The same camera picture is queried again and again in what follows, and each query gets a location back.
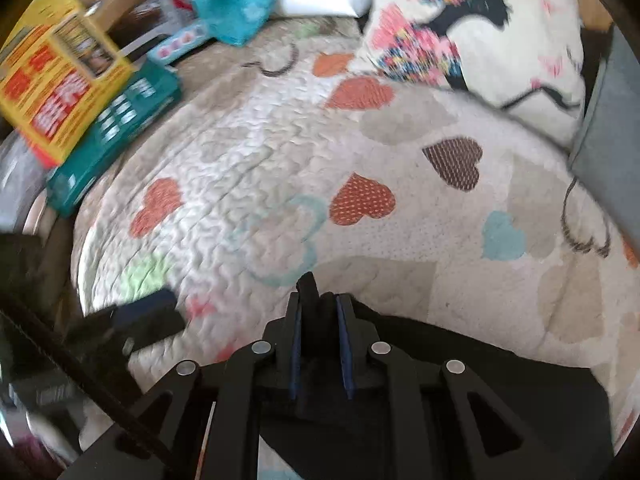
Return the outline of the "black pants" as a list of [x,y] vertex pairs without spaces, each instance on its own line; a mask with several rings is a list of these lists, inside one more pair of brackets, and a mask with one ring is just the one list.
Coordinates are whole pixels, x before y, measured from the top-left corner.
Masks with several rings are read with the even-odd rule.
[[583,367],[517,356],[296,284],[286,387],[262,438],[305,479],[597,479],[608,396]]

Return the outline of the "heart-patterned quilted bedspread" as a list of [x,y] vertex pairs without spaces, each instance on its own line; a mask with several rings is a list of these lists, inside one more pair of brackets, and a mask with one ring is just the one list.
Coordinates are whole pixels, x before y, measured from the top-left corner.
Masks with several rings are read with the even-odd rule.
[[565,155],[468,96],[346,70],[341,23],[268,27],[181,64],[182,105],[81,203],[72,266],[93,313],[168,286],[186,329],[130,356],[151,387],[284,313],[295,282],[600,382],[551,444],[597,478],[639,408],[639,266]]

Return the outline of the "teal cardboard box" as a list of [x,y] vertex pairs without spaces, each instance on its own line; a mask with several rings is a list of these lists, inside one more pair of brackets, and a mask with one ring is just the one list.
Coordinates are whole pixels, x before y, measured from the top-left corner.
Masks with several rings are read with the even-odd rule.
[[145,62],[47,180],[47,203],[69,217],[123,151],[182,96],[175,70]]

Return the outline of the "yellow red cardboard box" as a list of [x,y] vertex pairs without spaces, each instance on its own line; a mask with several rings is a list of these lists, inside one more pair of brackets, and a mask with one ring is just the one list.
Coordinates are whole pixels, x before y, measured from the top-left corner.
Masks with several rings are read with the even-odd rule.
[[58,166],[133,73],[79,0],[34,0],[1,50],[1,115]]

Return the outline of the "light blue pastel package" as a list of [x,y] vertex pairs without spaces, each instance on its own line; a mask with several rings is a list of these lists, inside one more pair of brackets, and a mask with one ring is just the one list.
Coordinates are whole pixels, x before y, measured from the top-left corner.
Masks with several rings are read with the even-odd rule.
[[206,21],[196,20],[149,50],[146,57],[163,66],[170,65],[212,38]]

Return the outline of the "grey laptop bag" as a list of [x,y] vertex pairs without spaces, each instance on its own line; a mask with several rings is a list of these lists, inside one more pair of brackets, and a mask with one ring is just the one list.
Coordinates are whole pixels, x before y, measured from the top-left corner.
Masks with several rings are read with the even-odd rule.
[[568,166],[634,249],[639,248],[639,106],[639,61],[614,27]]

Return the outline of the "white floral silhouette pillow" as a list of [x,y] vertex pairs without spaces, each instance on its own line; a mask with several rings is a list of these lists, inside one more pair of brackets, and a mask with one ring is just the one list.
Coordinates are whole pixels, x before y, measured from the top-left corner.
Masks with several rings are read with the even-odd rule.
[[586,100],[577,0],[373,0],[349,68],[469,92],[566,148]]

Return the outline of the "wooden headboard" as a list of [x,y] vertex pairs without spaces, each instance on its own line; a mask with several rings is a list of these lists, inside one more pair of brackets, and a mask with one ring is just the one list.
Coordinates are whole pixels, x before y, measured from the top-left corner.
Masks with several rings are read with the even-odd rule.
[[613,25],[611,14],[600,0],[577,0],[580,19],[585,29],[608,32]]

